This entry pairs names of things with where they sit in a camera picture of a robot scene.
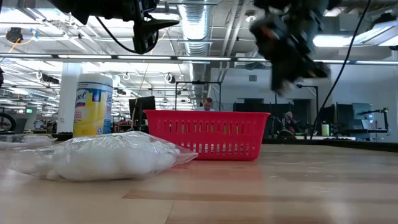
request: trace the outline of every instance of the table surface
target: table surface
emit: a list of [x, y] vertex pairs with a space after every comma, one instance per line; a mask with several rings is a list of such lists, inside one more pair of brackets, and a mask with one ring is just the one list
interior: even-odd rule
[[54, 182], [6, 169], [2, 224], [398, 223], [398, 154], [265, 145], [256, 162], [193, 161], [145, 180]]

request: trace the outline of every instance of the pillar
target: pillar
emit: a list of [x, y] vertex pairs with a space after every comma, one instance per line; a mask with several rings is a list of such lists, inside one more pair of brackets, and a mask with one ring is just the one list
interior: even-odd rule
[[34, 122], [35, 122], [35, 120], [37, 120], [37, 107], [27, 106], [25, 113], [26, 113], [27, 121], [26, 121], [24, 129], [25, 130], [35, 129]]
[[76, 88], [79, 76], [82, 73], [81, 63], [63, 63], [57, 133], [73, 132]]

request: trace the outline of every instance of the wooden table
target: wooden table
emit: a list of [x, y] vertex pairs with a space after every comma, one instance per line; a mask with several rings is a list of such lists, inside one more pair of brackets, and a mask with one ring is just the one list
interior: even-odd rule
[[256, 162], [193, 161], [145, 180], [54, 182], [5, 168], [2, 224], [398, 223], [398, 154], [264, 146]]

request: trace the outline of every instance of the black cable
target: black cable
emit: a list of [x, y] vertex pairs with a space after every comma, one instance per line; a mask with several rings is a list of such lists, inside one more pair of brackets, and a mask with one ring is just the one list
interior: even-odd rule
[[312, 130], [313, 130], [313, 131], [312, 131], [312, 133], [311, 133], [310, 139], [312, 139], [313, 133], [314, 133], [314, 130], [315, 130], [315, 127], [316, 127], [316, 125], [317, 125], [317, 120], [318, 120], [319, 112], [325, 107], [326, 102], [328, 101], [328, 99], [329, 99], [329, 97], [330, 97], [332, 91], [335, 89], [335, 87], [336, 87], [336, 85], [337, 85], [337, 82], [338, 82], [338, 80], [340, 79], [340, 76], [341, 76], [341, 74], [343, 73], [343, 70], [344, 70], [344, 68], [345, 68], [345, 66], [346, 66], [346, 64], [347, 64], [349, 55], [350, 55], [350, 53], [351, 53], [351, 49], [353, 48], [353, 45], [354, 45], [354, 41], [355, 41], [356, 34], [358, 33], [359, 27], [361, 26], [361, 23], [362, 23], [362, 21], [363, 21], [363, 19], [364, 19], [364, 17], [365, 17], [365, 14], [366, 14], [366, 12], [367, 12], [368, 9], [369, 9], [369, 6], [370, 6], [370, 4], [371, 4], [371, 1], [372, 1], [372, 0], [368, 0], [368, 3], [366, 4], [366, 7], [365, 7], [365, 9], [364, 9], [364, 11], [363, 11], [363, 13], [362, 13], [362, 15], [361, 15], [361, 18], [359, 18], [358, 25], [356, 26], [355, 31], [354, 31], [354, 34], [353, 34], [353, 38], [351, 39], [351, 42], [349, 43], [348, 50], [347, 50], [347, 55], [346, 55], [346, 58], [344, 59], [344, 62], [343, 62], [343, 64], [342, 64], [342, 66], [341, 66], [340, 72], [339, 72], [339, 74], [337, 75], [336, 81], [334, 82], [333, 86], [331, 87], [331, 89], [330, 89], [328, 95], [326, 96], [326, 98], [325, 98], [325, 100], [324, 100], [324, 102], [323, 102], [321, 108], [319, 109], [319, 111], [318, 111], [318, 113], [317, 113], [317, 117], [315, 118], [315, 121], [313, 122], [313, 126], [312, 126]]
[[[105, 26], [105, 24], [101, 21], [101, 19], [96, 16], [98, 22], [101, 24], [101, 26], [105, 29], [105, 31], [108, 33], [109, 36], [111, 36], [111, 38], [115, 41], [115, 43], [117, 43], [120, 47], [122, 47], [124, 50], [127, 50], [128, 52], [134, 53], [136, 54], [137, 52], [135, 50], [129, 49], [128, 47], [124, 46], [122, 43], [120, 43], [117, 38], [115, 38], [115, 36], [111, 33], [111, 31]], [[159, 31], [156, 31], [156, 37], [155, 37], [155, 43], [153, 44], [152, 47], [150, 47], [145, 53], [150, 52], [155, 45], [157, 44], [157, 40], [159, 38]]]

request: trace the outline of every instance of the ceiling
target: ceiling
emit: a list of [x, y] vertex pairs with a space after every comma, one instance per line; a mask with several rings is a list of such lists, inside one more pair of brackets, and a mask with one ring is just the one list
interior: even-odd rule
[[[90, 17], [87, 25], [81, 24], [78, 20], [69, 14], [64, 14], [54, 8], [46, 0], [37, 0], [36, 5], [31, 8], [17, 7], [16, 1], [3, 1], [2, 11], [0, 13], [0, 52], [12, 52], [16, 54], [90, 54], [90, 55], [126, 55], [127, 51], [122, 49], [118, 44], [114, 43], [106, 31], [101, 27], [99, 22]], [[235, 18], [231, 18], [231, 11], [234, 4], [239, 3]], [[323, 35], [334, 35], [350, 37], [358, 22], [358, 13], [364, 7], [366, 1], [343, 1], [338, 10], [325, 12], [325, 30]], [[395, 1], [373, 1], [371, 12], [366, 16], [366, 22], [361, 26], [361, 32], [369, 29], [372, 20], [377, 18], [381, 13], [388, 10], [394, 11]], [[240, 27], [238, 20], [240, 15], [246, 11], [254, 11], [256, 17], [262, 15], [262, 11], [252, 6], [250, 1], [234, 1], [223, 0], [211, 7], [211, 26], [210, 33], [210, 56], [222, 56], [223, 43], [228, 33], [228, 24], [233, 22], [231, 33], [237, 31], [236, 41], [229, 38], [231, 47], [231, 55], [248, 54], [256, 50], [254, 37], [249, 32], [250, 22], [246, 21], [247, 16], [242, 16]], [[180, 20], [180, 16], [176, 14], [153, 14], [158, 19], [175, 19]], [[126, 47], [133, 49], [132, 44], [132, 25], [133, 22], [123, 22], [119, 19], [105, 20], [105, 25], [122, 42]], [[6, 40], [6, 32], [11, 27], [21, 27], [24, 45], [16, 45]], [[159, 41], [156, 47], [148, 53], [149, 55], [185, 55], [185, 46], [183, 44], [183, 33], [180, 25], [169, 27], [159, 32]], [[317, 47], [312, 53], [313, 58], [341, 60], [346, 55], [346, 47]], [[388, 47], [380, 47], [378, 45], [355, 47], [351, 52], [353, 60], [382, 60], [391, 55]], [[126, 63], [126, 62], [84, 62], [84, 72], [99, 73], [102, 75], [119, 76], [121, 87], [136, 88], [126, 91], [126, 95], [114, 95], [115, 113], [126, 113], [128, 111], [127, 98], [135, 96], [155, 95], [159, 102], [159, 108], [172, 109], [174, 107], [174, 87], [165, 81], [165, 75], [174, 75], [177, 80], [191, 81], [190, 66], [187, 63]], [[45, 86], [46, 83], [41, 82], [37, 77], [41, 73], [57, 78], [62, 82], [63, 62], [40, 60], [21, 60], [17, 58], [4, 58], [1, 67], [5, 71], [4, 79], [7, 84], [17, 86], [31, 85], [33, 87]], [[241, 73], [239, 70], [230, 68], [227, 75], [235, 78], [226, 80], [225, 85], [256, 85], [249, 83], [247, 77], [239, 78]], [[51, 88], [32, 88], [29, 90], [32, 94], [26, 96], [26, 92], [22, 90], [3, 91], [2, 98], [23, 98], [28, 97], [40, 99], [36, 102], [42, 102], [41, 105], [51, 103], [51, 106], [42, 108], [41, 113], [51, 115], [57, 112], [59, 98], [59, 85], [52, 85]], [[182, 91], [181, 99], [185, 102], [179, 102], [177, 108], [189, 110], [194, 107], [191, 103], [189, 91]], [[19, 106], [26, 105], [27, 100], [2, 100], [2, 105]]]

